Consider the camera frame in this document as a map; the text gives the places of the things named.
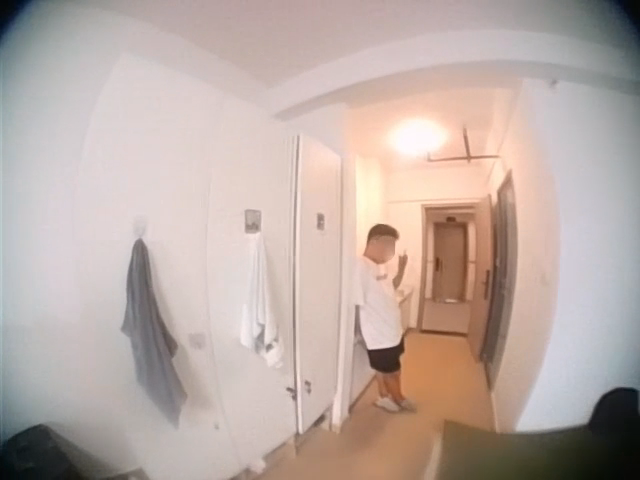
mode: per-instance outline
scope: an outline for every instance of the hand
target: hand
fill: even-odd
[[[398,257],[398,271],[404,272],[405,268],[407,268],[407,262],[409,262],[409,257],[407,257],[406,253],[403,253]]]

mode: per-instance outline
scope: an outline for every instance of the white sneaker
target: white sneaker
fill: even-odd
[[[400,411],[400,407],[398,406],[398,404],[391,400],[389,397],[379,397],[375,401],[374,405],[391,413],[398,413]]]
[[[402,402],[400,402],[400,408],[411,413],[416,413],[418,411],[418,407],[416,407],[416,404],[408,398],[405,398]]]

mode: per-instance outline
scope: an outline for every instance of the person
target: person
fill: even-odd
[[[375,405],[389,412],[415,412],[416,407],[403,395],[400,382],[404,334],[395,294],[407,267],[407,255],[398,257],[398,273],[393,279],[385,267],[395,257],[399,238],[398,231],[390,225],[378,224],[369,231],[364,255],[356,264],[356,321],[376,375],[379,397]]]

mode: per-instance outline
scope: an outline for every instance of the tiled floor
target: tiled floor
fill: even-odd
[[[466,334],[470,318],[469,303],[437,303],[427,300],[424,304],[422,329]]]
[[[336,435],[315,431],[298,456],[283,460],[261,480],[419,480],[444,419],[491,429],[484,373],[466,339],[411,333],[403,382],[417,414],[389,414],[371,405],[370,387]]]

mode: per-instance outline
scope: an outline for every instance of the white t-shirt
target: white t-shirt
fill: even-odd
[[[355,273],[354,300],[360,307],[360,331],[367,349],[395,347],[402,340],[402,323],[393,279],[366,257],[358,258]]]

